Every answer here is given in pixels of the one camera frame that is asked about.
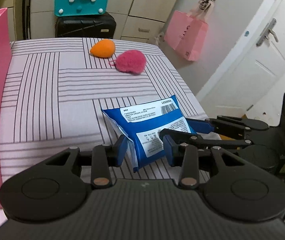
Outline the blue tissue pack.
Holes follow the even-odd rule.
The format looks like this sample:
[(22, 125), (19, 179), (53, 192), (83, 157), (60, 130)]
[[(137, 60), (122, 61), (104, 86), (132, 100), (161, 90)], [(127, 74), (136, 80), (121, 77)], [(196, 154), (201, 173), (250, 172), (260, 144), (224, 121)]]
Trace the blue tissue pack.
[(174, 95), (135, 106), (104, 109), (102, 112), (113, 128), (127, 137), (128, 155), (134, 172), (165, 156), (159, 137), (163, 129), (195, 133)]

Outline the orange sponge egg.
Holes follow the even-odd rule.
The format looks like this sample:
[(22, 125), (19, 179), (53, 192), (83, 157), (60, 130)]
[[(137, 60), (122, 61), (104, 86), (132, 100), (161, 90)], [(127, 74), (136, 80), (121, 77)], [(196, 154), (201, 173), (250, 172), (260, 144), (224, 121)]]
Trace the orange sponge egg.
[(110, 39), (103, 39), (91, 48), (90, 53), (103, 59), (110, 58), (115, 53), (115, 43)]

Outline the striped pink bed sheet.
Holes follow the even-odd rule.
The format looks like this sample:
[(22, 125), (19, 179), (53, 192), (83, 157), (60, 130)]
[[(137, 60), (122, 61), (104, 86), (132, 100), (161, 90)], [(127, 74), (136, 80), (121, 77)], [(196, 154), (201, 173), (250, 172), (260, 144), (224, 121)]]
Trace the striped pink bed sheet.
[(156, 46), (115, 41), (119, 56), (136, 49), (146, 57), (139, 75), (121, 73), (109, 59), (90, 55), (96, 38), (49, 38), (11, 43), (0, 111), (0, 180), (53, 157), (50, 176), (28, 183), (30, 201), (59, 215), (85, 200), (91, 168), (77, 153), (117, 141), (105, 109), (177, 98), (187, 118), (206, 113), (168, 57)]

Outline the pink fluffy puff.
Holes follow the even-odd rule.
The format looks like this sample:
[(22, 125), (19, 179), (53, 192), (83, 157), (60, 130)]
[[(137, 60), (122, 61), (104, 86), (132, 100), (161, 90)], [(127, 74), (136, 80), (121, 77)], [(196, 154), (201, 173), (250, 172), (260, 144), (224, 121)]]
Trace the pink fluffy puff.
[(120, 54), (115, 60), (109, 61), (119, 72), (134, 75), (141, 74), (146, 67), (146, 57), (139, 50), (127, 50)]

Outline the pink paper bag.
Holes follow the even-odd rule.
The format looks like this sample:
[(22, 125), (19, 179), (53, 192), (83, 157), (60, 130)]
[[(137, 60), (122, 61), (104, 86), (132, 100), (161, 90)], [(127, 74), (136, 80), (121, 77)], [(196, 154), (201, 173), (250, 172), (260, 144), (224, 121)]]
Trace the pink paper bag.
[(174, 11), (166, 29), (164, 41), (183, 59), (197, 61), (206, 39), (208, 17), (213, 12), (214, 1), (201, 9), (201, 2), (189, 12)]

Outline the black suitcase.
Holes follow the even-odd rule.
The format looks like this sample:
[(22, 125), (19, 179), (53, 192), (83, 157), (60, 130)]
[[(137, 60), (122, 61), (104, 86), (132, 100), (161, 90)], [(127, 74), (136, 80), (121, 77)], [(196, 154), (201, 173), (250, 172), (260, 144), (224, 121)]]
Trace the black suitcase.
[(57, 18), (55, 37), (113, 38), (116, 21), (109, 13)]

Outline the beige wardrobe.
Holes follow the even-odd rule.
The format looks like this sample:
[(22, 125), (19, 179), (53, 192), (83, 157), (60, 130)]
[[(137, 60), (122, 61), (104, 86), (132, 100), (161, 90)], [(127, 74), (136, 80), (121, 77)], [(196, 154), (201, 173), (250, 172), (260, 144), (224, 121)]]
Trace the beige wardrobe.
[[(108, 0), (107, 12), (116, 21), (114, 38), (147, 42), (161, 31), (176, 0)], [(31, 0), (31, 37), (55, 36), (54, 0)]]

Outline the black clothes rack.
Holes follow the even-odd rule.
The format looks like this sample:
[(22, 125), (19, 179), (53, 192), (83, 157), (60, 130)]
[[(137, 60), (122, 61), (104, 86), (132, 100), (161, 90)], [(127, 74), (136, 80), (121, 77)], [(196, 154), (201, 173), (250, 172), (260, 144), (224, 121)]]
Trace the black clothes rack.
[(31, 38), (31, 0), (22, 0), (23, 39)]

